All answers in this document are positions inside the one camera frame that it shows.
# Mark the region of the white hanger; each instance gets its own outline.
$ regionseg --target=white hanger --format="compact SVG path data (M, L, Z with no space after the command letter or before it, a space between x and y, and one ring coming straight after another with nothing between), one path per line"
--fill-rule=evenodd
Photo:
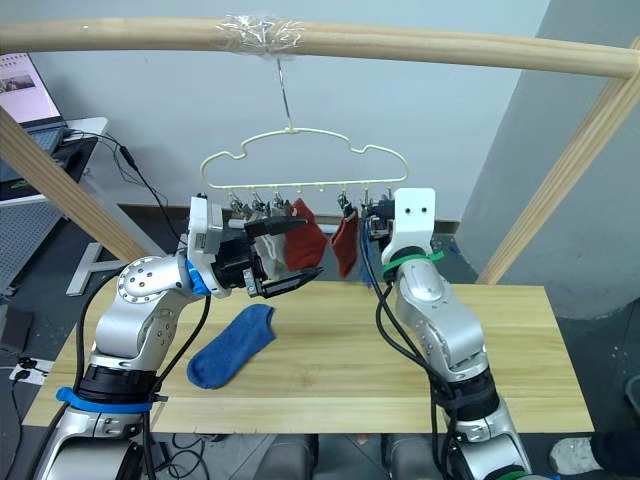
M239 155L234 155L233 153L225 150L218 153L214 153L213 155L207 157L200 165L200 175L202 176L202 179L207 185L209 185L211 188L223 189L227 191L231 191L234 189L255 190L257 188L273 188L275 191L278 191L280 187L295 187L298 190L300 190L302 187L307 187L307 186L315 186L315 187L318 187L320 191L324 191L324 187L327 185L342 185L343 188L346 187L346 185L353 185L353 184L369 185L373 183L386 183L390 185L392 183L402 182L409 177L409 163L400 153L398 153L395 150L392 150L391 148L381 147L380 145L365 145L363 148L356 148L353 146L351 139L349 139L349 137L341 133L331 132L329 130L321 130L317 128L294 127L293 122L291 120L291 115L289 113L289 104L287 102L287 95L285 93L284 78L282 75L282 67L280 65L280 59L276 58L276 61L278 64L280 88L282 90L282 100L284 102L284 108L287 113L287 119L289 120L289 125L282 130L275 130L273 132L261 133L260 135L255 135L253 137L247 138L245 141L243 141L240 144L242 153ZM262 140L264 138L275 137L278 135L297 135L300 133L313 133L318 135L328 135L331 137L339 138L347 143L349 151L351 151L352 153L360 154L360 155L366 153L368 150L379 150L381 152L388 153L396 157L398 160L400 160L400 162L404 167L404 175L397 178L380 178L380 179L365 179L365 180L339 180L339 181L329 181L329 182L263 183L263 184L243 184L243 185L216 185L210 182L209 179L207 178L206 168L209 165L209 163L212 162L213 160L216 160L221 157L229 157L234 160L242 160L247 155L249 155L247 146L250 143L257 142L258 140Z

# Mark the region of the green cable tie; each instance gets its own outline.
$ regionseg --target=green cable tie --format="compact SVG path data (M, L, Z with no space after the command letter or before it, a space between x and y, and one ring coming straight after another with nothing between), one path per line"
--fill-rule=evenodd
M430 253L428 255L423 255L421 253L414 253L413 255L407 255L406 257L400 257L393 262L389 262L385 266L382 267L382 273L385 274L389 270L399 267L404 262L408 262L409 260L417 260L419 258L426 258L427 260L431 260L432 262L437 262L438 260L444 258L444 252Z

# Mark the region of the blue sock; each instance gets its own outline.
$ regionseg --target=blue sock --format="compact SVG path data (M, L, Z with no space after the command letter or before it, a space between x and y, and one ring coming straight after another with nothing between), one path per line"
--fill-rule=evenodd
M268 305L251 305L240 312L189 361L189 381L200 388L220 388L231 380L252 356L276 338L271 331L273 312Z

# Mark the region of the red sock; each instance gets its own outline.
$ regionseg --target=red sock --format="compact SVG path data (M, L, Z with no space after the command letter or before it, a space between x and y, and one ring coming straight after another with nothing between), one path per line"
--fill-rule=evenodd
M358 211L354 210L349 218L342 217L338 230L331 237L331 248L338 259L338 273L344 278L356 263L358 257Z
M294 215L307 220L306 225L287 232L287 268L290 272L303 268L317 267L322 261L327 237L316 225L313 212L301 198L293 203Z

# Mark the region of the gray wall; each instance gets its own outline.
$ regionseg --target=gray wall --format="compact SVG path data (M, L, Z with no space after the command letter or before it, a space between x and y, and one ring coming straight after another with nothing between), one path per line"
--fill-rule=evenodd
M273 13L302 20L532 37L547 3L5 0L0 18L14 22ZM205 157L220 150L236 152L245 138L286 126L273 60L154 51L41 53L33 58L66 117L109 118L111 133L129 147L149 181L174 205L186 205L190 195L207 190L199 177ZM293 58L283 62L283 68L296 125L342 132L356 146L374 143L397 149L411 164L407 185L435 187L439 217L447 220L462 217L519 76L509 69L322 57ZM252 155L242 163L225 158L213 164L211 172L219 183L400 176L397 161L389 156L357 157L330 138L301 135L252 147ZM144 189L124 183L112 164L92 170L118 201L153 203ZM222 192L209 192L215 200L228 202ZM306 189L304 198L317 213L337 214L338 193L338 187L324 194ZM362 189L350 193L357 198ZM296 195L291 190L283 194Z
M539 37L628 47L637 0L552 0ZM523 72L464 213L457 240L481 271L543 180L605 80ZM596 317L640 296L640 108L502 283L541 284L556 315Z

